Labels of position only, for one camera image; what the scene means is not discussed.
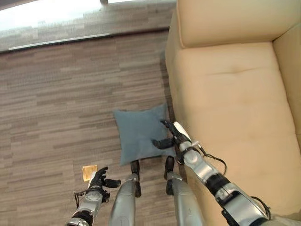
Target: beige couch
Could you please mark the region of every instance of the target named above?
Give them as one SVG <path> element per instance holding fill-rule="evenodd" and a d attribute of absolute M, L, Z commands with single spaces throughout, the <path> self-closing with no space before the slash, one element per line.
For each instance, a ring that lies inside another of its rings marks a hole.
<path fill-rule="evenodd" d="M 300 10 L 300 0 L 178 0 L 166 47 L 176 119 L 227 162 L 230 181 L 299 220 Z M 207 225 L 226 225 L 186 173 Z"/>

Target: gold object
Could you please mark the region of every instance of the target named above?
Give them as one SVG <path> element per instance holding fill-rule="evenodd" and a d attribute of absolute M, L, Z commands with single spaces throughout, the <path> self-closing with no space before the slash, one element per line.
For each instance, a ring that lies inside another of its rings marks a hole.
<path fill-rule="evenodd" d="M 97 172 L 97 165 L 83 166 L 83 179 L 85 182 L 90 180 L 93 172 Z"/>

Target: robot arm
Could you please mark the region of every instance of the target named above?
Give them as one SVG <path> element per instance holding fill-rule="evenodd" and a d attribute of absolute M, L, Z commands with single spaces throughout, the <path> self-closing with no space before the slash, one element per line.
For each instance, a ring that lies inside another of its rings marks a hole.
<path fill-rule="evenodd" d="M 102 168 L 91 177 L 88 189 L 75 193 L 77 209 L 66 226 L 92 226 L 97 217 L 97 213 L 103 202 L 108 202 L 110 192 L 103 189 L 103 186 L 116 188 L 121 184 L 120 180 L 105 179 L 108 167 Z M 84 196 L 79 204 L 78 196 Z"/>
<path fill-rule="evenodd" d="M 179 123 L 161 122 L 171 131 L 173 140 L 181 151 L 178 162 L 194 171 L 222 207 L 222 215 L 230 226 L 259 226 L 269 220 L 249 195 L 204 160 Z"/>

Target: gray-blue cushion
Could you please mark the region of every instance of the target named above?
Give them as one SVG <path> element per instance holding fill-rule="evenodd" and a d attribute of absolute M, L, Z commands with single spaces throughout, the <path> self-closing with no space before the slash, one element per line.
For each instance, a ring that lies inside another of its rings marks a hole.
<path fill-rule="evenodd" d="M 152 139 L 167 138 L 167 129 L 160 122 L 166 119 L 167 105 L 141 112 L 114 111 L 121 141 L 120 164 L 159 155 L 175 156 L 173 148 L 157 149 Z"/>

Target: black cable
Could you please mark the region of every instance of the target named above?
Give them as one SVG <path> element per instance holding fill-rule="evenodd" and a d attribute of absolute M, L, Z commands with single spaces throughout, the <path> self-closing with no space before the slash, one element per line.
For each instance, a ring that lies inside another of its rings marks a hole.
<path fill-rule="evenodd" d="M 269 220 L 271 220 L 271 211 L 269 210 L 269 207 L 260 198 L 258 198 L 256 196 L 251 196 L 251 198 L 259 201 L 262 204 L 262 206 L 264 207 L 265 213 L 267 214 Z"/>
<path fill-rule="evenodd" d="M 201 145 L 199 145 L 198 147 L 201 150 L 201 152 L 204 154 L 205 157 L 212 158 L 212 159 L 220 161 L 222 164 L 224 164 L 225 170 L 224 170 L 223 175 L 225 175 L 227 172 L 227 168 L 228 168 L 226 162 L 223 159 L 220 159 L 220 158 L 215 157 L 214 155 L 208 154 Z"/>
<path fill-rule="evenodd" d="M 214 159 L 214 160 L 217 160 L 217 161 L 220 161 L 222 164 L 224 164 L 224 166 L 225 166 L 225 170 L 224 170 L 224 173 L 223 173 L 223 175 L 225 175 L 226 174 L 226 172 L 227 172 L 227 164 L 226 164 L 226 162 L 223 160 L 223 159 L 220 159 L 220 158 L 217 158 L 217 157 L 215 157 L 214 155 L 211 155 L 211 154 L 207 154 L 207 155 L 205 155 L 205 157 L 209 157 L 209 158 L 212 158 L 212 159 Z"/>

